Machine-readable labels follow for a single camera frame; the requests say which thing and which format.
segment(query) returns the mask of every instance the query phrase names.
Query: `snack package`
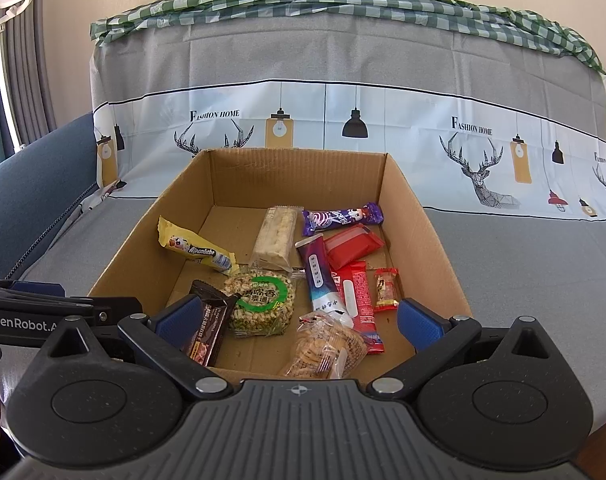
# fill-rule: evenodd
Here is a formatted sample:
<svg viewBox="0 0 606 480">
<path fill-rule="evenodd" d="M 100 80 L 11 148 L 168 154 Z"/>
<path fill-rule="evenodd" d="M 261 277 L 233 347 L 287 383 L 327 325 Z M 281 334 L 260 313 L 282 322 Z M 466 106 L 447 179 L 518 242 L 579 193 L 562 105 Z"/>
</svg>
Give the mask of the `snack package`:
<svg viewBox="0 0 606 480">
<path fill-rule="evenodd" d="M 380 224 L 383 213 L 374 202 L 368 202 L 359 209 L 339 209 L 335 211 L 303 210 L 305 221 L 303 236 L 311 236 L 315 231 L 325 231 L 347 224 L 360 222 L 362 224 Z"/>
<path fill-rule="evenodd" d="M 239 295 L 226 296 L 220 290 L 200 280 L 192 282 L 190 294 L 196 294 L 203 304 L 203 322 L 190 342 L 183 348 L 187 357 L 203 366 L 213 366 L 223 333 Z"/>
<path fill-rule="evenodd" d="M 325 241 L 327 261 L 334 270 L 381 249 L 385 242 L 365 225 L 356 224 Z"/>
<path fill-rule="evenodd" d="M 278 272 L 248 269 L 225 280 L 223 291 L 240 299 L 230 317 L 230 330 L 237 337 L 282 334 L 294 311 L 295 287 Z"/>
<path fill-rule="evenodd" d="M 365 268 L 365 262 L 354 262 L 332 274 L 354 329 L 365 337 L 368 354 L 382 354 L 385 348 L 377 333 Z"/>
<path fill-rule="evenodd" d="M 345 313 L 345 305 L 336 290 L 330 264 L 325 256 L 323 235 L 304 238 L 297 242 L 295 247 L 305 265 L 305 278 L 312 300 L 312 310 L 323 310 L 352 328 L 352 318 Z"/>
<path fill-rule="evenodd" d="M 377 304 L 374 306 L 374 312 L 398 308 L 398 270 L 377 269 L 374 275 L 377 277 Z"/>
<path fill-rule="evenodd" d="M 300 318 L 290 362 L 281 375 L 293 379 L 342 379 L 368 352 L 363 336 L 315 310 Z"/>
<path fill-rule="evenodd" d="M 188 260 L 198 260 L 199 263 L 226 276 L 233 276 L 238 272 L 234 253 L 221 249 L 188 229 L 172 224 L 162 216 L 158 218 L 158 242 Z"/>
<path fill-rule="evenodd" d="M 294 228 L 301 208 L 278 205 L 265 213 L 263 225 L 254 243 L 250 267 L 283 269 L 292 272 L 289 251 L 294 239 Z"/>
</svg>

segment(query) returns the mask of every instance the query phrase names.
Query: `crosshair logo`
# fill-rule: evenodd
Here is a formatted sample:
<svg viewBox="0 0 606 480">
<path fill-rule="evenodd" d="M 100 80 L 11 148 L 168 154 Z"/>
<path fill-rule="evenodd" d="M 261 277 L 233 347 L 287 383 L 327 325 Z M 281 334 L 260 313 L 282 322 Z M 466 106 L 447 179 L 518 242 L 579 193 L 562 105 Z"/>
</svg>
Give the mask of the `crosshair logo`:
<svg viewBox="0 0 606 480">
<path fill-rule="evenodd" d="M 309 388 L 306 388 L 305 386 L 303 386 L 303 384 L 297 384 L 296 386 L 292 387 L 289 389 L 294 395 L 296 396 L 301 396 L 303 394 L 307 394 L 309 391 Z"/>
</svg>

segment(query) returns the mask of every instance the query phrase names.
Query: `black biscuit package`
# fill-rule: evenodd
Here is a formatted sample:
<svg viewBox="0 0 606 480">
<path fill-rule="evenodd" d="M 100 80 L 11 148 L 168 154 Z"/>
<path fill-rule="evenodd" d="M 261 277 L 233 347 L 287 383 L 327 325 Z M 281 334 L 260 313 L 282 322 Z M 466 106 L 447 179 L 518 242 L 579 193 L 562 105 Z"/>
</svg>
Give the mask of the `black biscuit package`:
<svg viewBox="0 0 606 480">
<path fill-rule="evenodd" d="M 196 294 L 203 302 L 203 322 L 183 351 L 197 363 L 213 366 L 221 348 L 225 327 L 240 294 L 226 296 L 201 280 L 192 282 L 190 294 Z"/>
</svg>

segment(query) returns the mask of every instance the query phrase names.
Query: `blue gripper pad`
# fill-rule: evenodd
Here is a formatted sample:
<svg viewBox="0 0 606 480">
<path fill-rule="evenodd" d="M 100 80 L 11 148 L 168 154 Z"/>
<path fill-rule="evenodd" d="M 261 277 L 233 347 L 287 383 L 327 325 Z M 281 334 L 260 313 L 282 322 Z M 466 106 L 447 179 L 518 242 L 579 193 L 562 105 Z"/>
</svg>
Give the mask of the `blue gripper pad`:
<svg viewBox="0 0 606 480">
<path fill-rule="evenodd" d="M 10 287 L 10 290 L 65 298 L 65 289 L 58 283 L 14 282 Z"/>
<path fill-rule="evenodd" d="M 201 298 L 189 298 L 185 303 L 167 307 L 161 311 L 161 316 L 155 316 L 156 327 L 154 332 L 167 341 L 174 348 L 182 348 L 189 343 L 194 332 L 199 329 L 203 322 L 203 308 Z"/>
<path fill-rule="evenodd" d="M 405 299 L 398 304 L 397 326 L 403 337 L 420 352 L 442 338 L 450 323 L 417 301 Z"/>
</svg>

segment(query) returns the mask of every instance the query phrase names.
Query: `yellow candy package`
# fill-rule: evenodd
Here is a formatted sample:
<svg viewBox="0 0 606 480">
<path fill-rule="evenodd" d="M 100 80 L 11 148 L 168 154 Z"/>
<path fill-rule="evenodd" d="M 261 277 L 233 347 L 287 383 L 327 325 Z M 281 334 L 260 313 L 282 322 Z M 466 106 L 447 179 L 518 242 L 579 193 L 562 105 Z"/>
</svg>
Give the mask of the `yellow candy package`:
<svg viewBox="0 0 606 480">
<path fill-rule="evenodd" d="M 234 253 L 221 249 L 188 229 L 174 225 L 162 216 L 158 218 L 158 242 L 166 249 L 182 254 L 188 260 L 198 260 L 226 276 L 238 272 Z"/>
</svg>

